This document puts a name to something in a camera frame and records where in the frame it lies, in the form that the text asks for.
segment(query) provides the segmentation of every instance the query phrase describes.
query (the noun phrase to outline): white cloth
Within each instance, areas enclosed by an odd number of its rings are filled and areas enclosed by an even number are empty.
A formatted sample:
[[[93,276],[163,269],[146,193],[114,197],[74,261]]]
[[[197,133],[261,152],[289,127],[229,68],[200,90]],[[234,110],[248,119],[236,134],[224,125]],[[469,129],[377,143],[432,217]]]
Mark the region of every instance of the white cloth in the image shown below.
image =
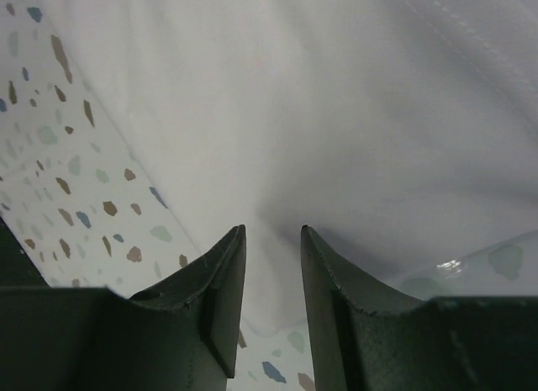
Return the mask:
[[[42,0],[244,315],[303,318],[309,224],[386,280],[538,226],[538,0]]]

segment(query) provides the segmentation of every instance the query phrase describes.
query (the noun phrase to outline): blue spot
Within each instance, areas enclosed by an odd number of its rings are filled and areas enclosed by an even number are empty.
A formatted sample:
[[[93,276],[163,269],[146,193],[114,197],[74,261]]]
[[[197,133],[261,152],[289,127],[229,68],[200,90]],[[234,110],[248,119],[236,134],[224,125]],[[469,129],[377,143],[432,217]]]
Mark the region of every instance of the blue spot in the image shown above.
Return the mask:
[[[285,377],[269,362],[262,362],[263,372],[277,383],[287,383]]]
[[[87,217],[87,214],[83,212],[76,212],[76,216],[86,226],[87,229],[92,227],[92,224],[90,223],[90,219]]]
[[[161,195],[157,192],[157,190],[156,190],[155,188],[153,188],[153,187],[150,187],[150,191],[151,191],[151,193],[153,193],[153,196],[155,196],[156,199],[157,199],[159,202],[161,202],[161,204],[162,204],[165,208],[168,209],[168,206],[166,206],[165,201],[162,200]]]
[[[30,14],[30,17],[36,22],[40,23],[41,19],[43,18],[43,13],[41,10],[37,7],[28,7],[27,8],[28,14]]]

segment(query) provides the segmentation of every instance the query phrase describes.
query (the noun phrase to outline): brown spot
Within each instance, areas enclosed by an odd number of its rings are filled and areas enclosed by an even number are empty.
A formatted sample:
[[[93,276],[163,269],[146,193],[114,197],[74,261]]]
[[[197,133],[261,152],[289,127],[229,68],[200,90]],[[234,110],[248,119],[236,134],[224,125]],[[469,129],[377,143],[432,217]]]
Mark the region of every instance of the brown spot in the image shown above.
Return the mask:
[[[110,241],[106,236],[103,237],[104,247],[107,249],[108,256],[112,256],[112,247],[110,246]]]
[[[11,15],[15,15],[15,8],[13,8],[13,5],[11,3],[6,4],[6,9],[8,10],[8,13]]]
[[[312,378],[304,373],[298,373],[297,375],[299,377],[299,385],[303,387],[304,391],[316,391],[316,386]]]
[[[70,258],[71,248],[69,247],[69,244],[67,244],[62,238],[60,238],[60,245],[61,245],[61,249],[64,251],[64,254],[66,254],[66,256]]]
[[[13,104],[17,103],[17,92],[15,91],[13,82],[9,82],[9,101]]]
[[[65,182],[63,179],[61,178],[56,178],[56,182],[58,182],[58,184],[61,186],[61,188],[64,190],[65,193],[67,193],[68,195],[71,195],[71,189],[69,188],[69,184],[67,182]]]
[[[129,168],[125,168],[124,177],[127,181],[132,181],[136,178],[136,175]]]
[[[61,91],[58,86],[54,86],[54,89],[56,90],[56,95],[58,96],[58,99],[64,103],[66,101],[66,95],[64,94],[64,92]]]
[[[86,114],[87,120],[89,120],[90,124],[95,128],[95,124],[93,124],[92,106],[86,100],[84,100],[84,113]]]
[[[141,262],[142,261],[142,252],[138,246],[134,246],[127,252],[127,259],[132,262]]]
[[[140,210],[140,206],[137,203],[132,203],[131,208],[134,210],[136,214],[139,216],[142,214],[142,210]]]
[[[237,343],[239,344],[239,346],[241,347],[241,349],[245,349],[245,348],[246,348],[245,337],[243,336],[243,332],[241,332],[241,330],[239,330],[239,340],[238,340]]]
[[[69,212],[65,211],[64,209],[58,209],[58,211],[61,214],[61,217],[64,218],[64,220],[69,224],[70,226],[73,226],[73,218],[69,214]]]
[[[24,240],[24,243],[29,246],[30,248],[32,248],[33,250],[35,249],[35,243],[34,243],[34,240],[31,240],[30,238],[28,238],[27,240]]]
[[[107,214],[110,214],[111,216],[115,216],[116,213],[118,213],[118,209],[116,209],[116,205],[112,202],[103,202],[103,209]]]
[[[186,265],[188,265],[187,257],[184,256],[183,254],[181,254],[181,255],[179,256],[179,266],[180,266],[180,267],[185,267]]]
[[[54,56],[56,56],[56,60],[64,69],[67,81],[72,84],[73,75],[71,74],[71,70],[69,70],[69,61],[67,61],[66,52],[64,51],[64,46],[61,44],[60,38],[58,38],[56,35],[51,35],[50,42],[52,44],[52,49],[54,51]]]

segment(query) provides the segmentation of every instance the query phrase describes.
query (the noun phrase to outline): terrazzo pattern tablecloth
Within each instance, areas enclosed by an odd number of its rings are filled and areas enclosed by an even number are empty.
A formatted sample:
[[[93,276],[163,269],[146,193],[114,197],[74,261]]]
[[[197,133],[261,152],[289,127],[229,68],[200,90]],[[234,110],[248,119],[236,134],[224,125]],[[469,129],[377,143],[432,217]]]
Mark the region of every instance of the terrazzo pattern tablecloth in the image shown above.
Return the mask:
[[[3,3],[0,20],[0,213],[48,284],[129,297],[206,251],[168,210],[46,14]],[[308,338],[306,323],[272,338],[242,325],[229,389],[314,390]]]

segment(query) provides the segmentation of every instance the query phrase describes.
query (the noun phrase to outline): stitched seam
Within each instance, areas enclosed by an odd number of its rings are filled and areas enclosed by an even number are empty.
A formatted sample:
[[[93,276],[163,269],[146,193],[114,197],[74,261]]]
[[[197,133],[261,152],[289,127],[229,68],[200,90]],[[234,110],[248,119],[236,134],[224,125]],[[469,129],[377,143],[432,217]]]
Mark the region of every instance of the stitched seam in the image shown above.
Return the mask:
[[[456,46],[454,44],[452,44],[452,42],[444,35],[442,34],[430,21],[428,21],[421,13],[419,13],[417,11],[417,9],[414,7],[413,4],[411,4],[409,2],[409,0],[402,0],[412,11],[413,13],[415,13],[417,16],[420,17],[420,19],[422,19],[434,32],[434,34],[438,35],[443,41],[445,41],[445,43],[454,51],[456,52],[469,66],[471,66],[477,73],[478,75],[487,83],[491,86],[491,88],[493,88],[493,90],[507,103],[512,103],[512,101],[510,101],[510,99],[504,94],[501,92],[500,88],[494,83],[492,82],[481,70],[478,66],[476,66],[467,56],[465,56],[459,49],[456,48]],[[458,19],[461,19],[461,16],[456,14],[456,13],[453,13],[448,7],[446,6],[443,6],[442,3],[439,1],[439,0],[428,0],[430,1],[431,3],[433,3],[436,7],[440,8],[444,13],[449,13],[451,15],[451,18],[452,19],[455,19],[455,20],[458,20]],[[496,54],[499,54],[499,51],[496,50],[496,49],[493,49],[492,46],[481,36],[477,35],[477,34],[474,34],[476,32],[475,29],[473,28],[469,28],[468,24],[461,20],[461,21],[458,21],[457,23],[458,25],[462,26],[463,28],[465,28],[464,32],[466,32],[467,34],[471,35],[471,37],[475,40],[477,40],[478,42],[480,42],[484,49],[487,49],[490,53],[493,53],[494,55]],[[509,63],[503,56],[501,56],[499,58],[499,61],[501,63],[503,63],[503,60],[505,62],[505,64],[508,64],[509,65],[509,68],[511,68],[511,72],[513,74],[515,74],[517,77],[520,77],[521,76],[521,73],[519,72],[519,70],[514,66],[512,65],[511,63]],[[537,95],[537,92],[536,92],[536,89],[534,87],[532,87],[530,85],[530,83],[525,80],[525,79],[522,79],[522,78],[519,78],[519,82],[526,85],[527,88],[533,92],[533,95],[535,98],[538,98],[538,95]],[[532,138],[536,141],[536,143],[538,143],[538,132],[536,132],[536,128],[529,122],[528,118],[525,117],[518,109],[517,107],[512,107],[513,110],[523,119],[524,123],[525,123],[525,127],[527,128],[527,130],[529,130],[529,132],[532,134]]]

